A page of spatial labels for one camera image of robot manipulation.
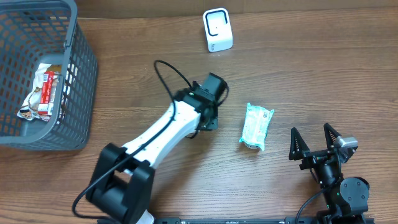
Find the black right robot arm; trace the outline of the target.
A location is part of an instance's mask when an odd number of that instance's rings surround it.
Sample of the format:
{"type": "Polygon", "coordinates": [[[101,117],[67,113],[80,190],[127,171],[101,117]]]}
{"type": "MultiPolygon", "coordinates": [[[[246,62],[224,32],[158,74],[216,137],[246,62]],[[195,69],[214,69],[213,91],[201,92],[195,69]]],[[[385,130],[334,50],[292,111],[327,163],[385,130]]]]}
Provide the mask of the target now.
{"type": "Polygon", "coordinates": [[[297,128],[291,129],[289,159],[300,161],[300,169],[308,169],[320,186],[320,191],[299,208],[294,222],[302,223],[304,208],[323,195],[327,209],[317,212],[310,223],[374,223],[372,218],[364,216],[368,211],[369,182],[362,177],[345,178],[342,173],[342,165],[358,149],[358,140],[342,136],[328,123],[323,129],[326,149],[320,151],[311,151],[297,128]]]}

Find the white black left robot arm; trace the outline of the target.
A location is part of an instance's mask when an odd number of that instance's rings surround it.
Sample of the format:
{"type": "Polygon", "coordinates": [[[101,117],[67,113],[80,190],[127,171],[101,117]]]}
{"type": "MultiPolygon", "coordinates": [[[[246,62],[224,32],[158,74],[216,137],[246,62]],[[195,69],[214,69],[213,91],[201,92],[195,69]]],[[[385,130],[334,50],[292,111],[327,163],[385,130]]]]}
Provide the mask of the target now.
{"type": "Polygon", "coordinates": [[[156,169],[183,138],[216,128],[222,93],[203,86],[178,91],[165,114],[139,137],[121,147],[107,144],[83,192],[87,201],[110,223],[154,223],[148,209],[156,169]]]}

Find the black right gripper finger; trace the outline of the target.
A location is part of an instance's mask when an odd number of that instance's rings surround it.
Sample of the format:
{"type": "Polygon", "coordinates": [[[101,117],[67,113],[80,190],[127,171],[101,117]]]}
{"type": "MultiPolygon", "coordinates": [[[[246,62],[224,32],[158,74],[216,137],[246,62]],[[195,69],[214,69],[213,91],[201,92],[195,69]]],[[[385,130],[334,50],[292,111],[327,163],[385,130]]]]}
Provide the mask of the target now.
{"type": "Polygon", "coordinates": [[[296,127],[291,129],[291,142],[290,142],[290,151],[289,151],[289,159],[290,160],[301,160],[310,152],[307,144],[301,137],[299,131],[296,127]]]}
{"type": "Polygon", "coordinates": [[[339,132],[337,132],[329,123],[325,123],[323,125],[325,139],[326,139],[326,146],[327,149],[331,149],[333,147],[334,141],[337,137],[341,136],[339,132]]]}

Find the teal white tissue pack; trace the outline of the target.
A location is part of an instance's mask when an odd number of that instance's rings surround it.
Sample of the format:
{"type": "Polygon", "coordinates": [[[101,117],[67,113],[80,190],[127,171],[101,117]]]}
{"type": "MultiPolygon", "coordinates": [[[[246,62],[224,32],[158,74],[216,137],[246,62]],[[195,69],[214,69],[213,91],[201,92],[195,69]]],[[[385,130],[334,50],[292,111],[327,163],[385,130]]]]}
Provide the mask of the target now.
{"type": "Polygon", "coordinates": [[[274,110],[267,110],[261,106],[247,103],[246,115],[241,138],[246,147],[250,149],[265,150],[265,141],[274,110]]]}

